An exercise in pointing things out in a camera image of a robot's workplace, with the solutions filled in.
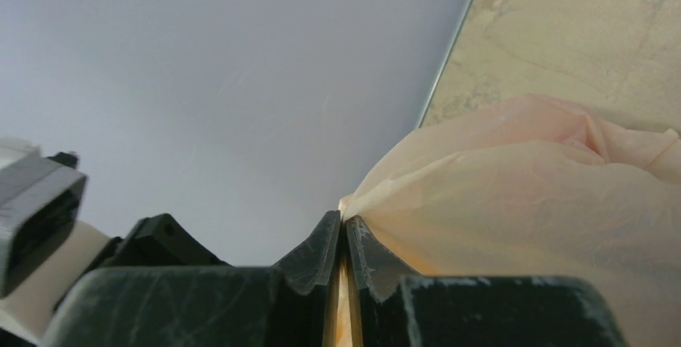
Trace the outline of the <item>translucent orange plastic bag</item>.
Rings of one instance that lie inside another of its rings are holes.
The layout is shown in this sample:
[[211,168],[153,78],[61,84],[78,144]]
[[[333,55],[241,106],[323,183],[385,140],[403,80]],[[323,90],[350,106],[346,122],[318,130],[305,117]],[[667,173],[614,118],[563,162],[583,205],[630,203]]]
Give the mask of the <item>translucent orange plastic bag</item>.
[[425,275],[591,283],[631,346],[680,343],[680,138],[527,94],[414,130],[340,201]]

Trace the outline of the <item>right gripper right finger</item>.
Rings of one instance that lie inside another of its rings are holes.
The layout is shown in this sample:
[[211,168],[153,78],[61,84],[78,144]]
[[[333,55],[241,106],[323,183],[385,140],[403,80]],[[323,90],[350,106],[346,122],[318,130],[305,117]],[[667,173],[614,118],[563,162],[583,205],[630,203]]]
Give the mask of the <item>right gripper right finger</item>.
[[400,281],[417,272],[381,243],[360,216],[345,222],[345,240],[352,342],[408,346]]

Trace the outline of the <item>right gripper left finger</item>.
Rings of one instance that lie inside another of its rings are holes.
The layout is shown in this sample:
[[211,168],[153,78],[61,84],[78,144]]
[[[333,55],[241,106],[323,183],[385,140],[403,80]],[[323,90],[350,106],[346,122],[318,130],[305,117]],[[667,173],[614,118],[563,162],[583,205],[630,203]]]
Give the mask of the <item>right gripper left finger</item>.
[[285,346],[334,346],[341,266],[341,214],[330,210],[311,234],[276,264]]

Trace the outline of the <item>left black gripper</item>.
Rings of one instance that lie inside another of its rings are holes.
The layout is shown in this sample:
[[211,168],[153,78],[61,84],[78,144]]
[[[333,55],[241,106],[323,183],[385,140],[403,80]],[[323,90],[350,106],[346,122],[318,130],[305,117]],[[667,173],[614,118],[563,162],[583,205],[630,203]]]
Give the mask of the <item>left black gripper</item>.
[[1,140],[1,297],[15,291],[72,232],[88,177],[72,152]]

